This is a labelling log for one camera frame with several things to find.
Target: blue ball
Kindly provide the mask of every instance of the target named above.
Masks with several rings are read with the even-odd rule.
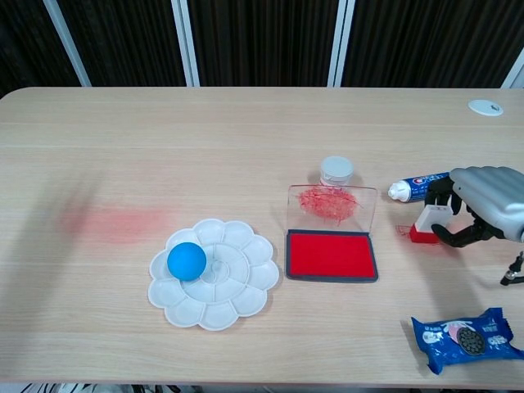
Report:
[[[180,243],[169,253],[167,268],[180,281],[196,280],[206,268],[206,253],[195,243]]]

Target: red ink pad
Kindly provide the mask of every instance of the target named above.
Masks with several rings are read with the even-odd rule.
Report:
[[[286,274],[326,282],[375,282],[377,265],[367,233],[290,229]]]

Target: flower-shaped palette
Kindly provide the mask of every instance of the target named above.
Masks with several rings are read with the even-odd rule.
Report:
[[[204,273],[190,282],[179,281],[167,267],[169,252],[184,242],[196,243],[206,253]],[[165,317],[175,326],[229,328],[238,317],[255,315],[264,308],[267,290],[278,281],[272,256],[271,243],[255,235],[248,224],[205,219],[174,233],[153,258],[149,301],[164,309]]]

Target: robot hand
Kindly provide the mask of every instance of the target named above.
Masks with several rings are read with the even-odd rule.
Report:
[[[444,243],[464,247],[492,237],[524,242],[524,174],[506,167],[453,169],[448,177],[430,183],[425,204],[449,202],[457,215],[462,201],[473,216],[473,224],[457,233],[432,225]]]

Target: small box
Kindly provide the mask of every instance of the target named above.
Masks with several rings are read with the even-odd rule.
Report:
[[[286,275],[323,282],[374,282],[370,231],[377,190],[291,186],[287,200]]]

